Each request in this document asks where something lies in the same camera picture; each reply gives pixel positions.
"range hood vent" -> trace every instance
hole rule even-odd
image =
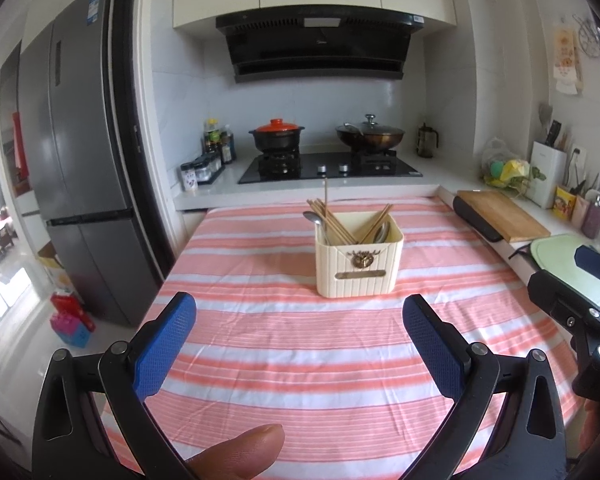
[[[421,16],[353,6],[284,6],[216,18],[237,82],[350,75],[401,79]]]

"striped tablecloth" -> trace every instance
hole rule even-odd
[[[198,304],[161,391],[146,401],[184,458],[278,422],[285,446],[262,478],[397,479],[451,406],[402,325],[402,302],[414,293],[469,342],[517,356],[546,351],[565,420],[573,415],[574,357],[508,265],[439,199],[394,203],[404,233],[394,291],[342,300],[316,293],[305,204],[208,213],[147,315],[154,319],[179,290]],[[357,200],[333,210],[383,205]],[[499,397],[462,467],[486,444]],[[109,410],[103,420],[121,462],[137,469]]]

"spoon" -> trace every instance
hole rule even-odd
[[[331,241],[329,240],[328,236],[327,236],[327,230],[324,228],[324,223],[322,222],[322,218],[320,218],[316,213],[314,213],[313,211],[304,211],[302,213],[302,215],[309,221],[309,222],[313,222],[316,225],[319,225],[322,228],[322,232],[324,233],[324,237],[327,240],[327,243],[329,245],[333,245],[331,243]]]
[[[374,236],[375,244],[384,244],[384,242],[386,241],[386,238],[389,235],[389,227],[390,227],[389,222],[385,222],[378,228],[378,231],[376,231],[376,235]]]

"black glass cooktop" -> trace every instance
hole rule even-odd
[[[358,176],[422,176],[394,151],[368,154],[353,152],[285,152],[257,156],[238,184],[305,180],[311,178],[349,178]]]

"gray refrigerator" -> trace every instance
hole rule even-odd
[[[173,265],[138,135],[132,0],[75,0],[20,55],[29,181],[86,310],[137,326]]]

